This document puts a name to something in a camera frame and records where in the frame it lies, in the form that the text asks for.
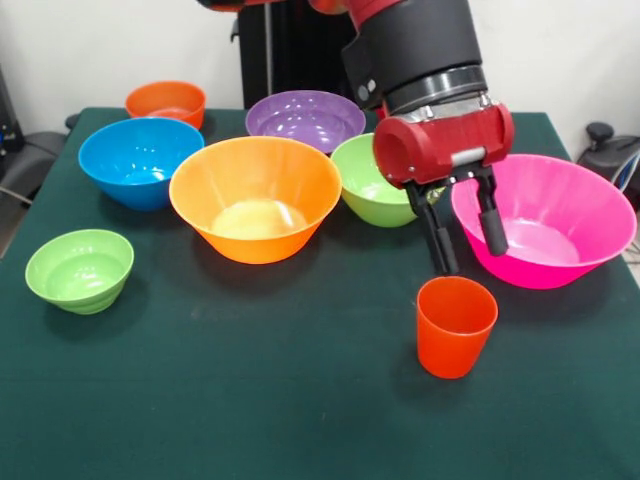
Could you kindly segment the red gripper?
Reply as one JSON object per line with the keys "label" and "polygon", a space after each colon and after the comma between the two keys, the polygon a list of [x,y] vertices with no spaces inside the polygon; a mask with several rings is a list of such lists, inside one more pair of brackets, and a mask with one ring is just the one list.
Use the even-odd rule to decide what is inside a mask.
{"label": "red gripper", "polygon": [[[426,185],[450,176],[453,156],[463,151],[482,149],[484,166],[504,160],[514,136],[511,112],[503,105],[415,123],[390,116],[376,127],[373,152],[378,170],[394,187],[402,189],[405,185],[438,274],[458,274],[459,265],[449,232],[428,200]],[[495,199],[493,168],[476,167],[472,172],[487,248],[492,256],[504,255],[508,241]]]}

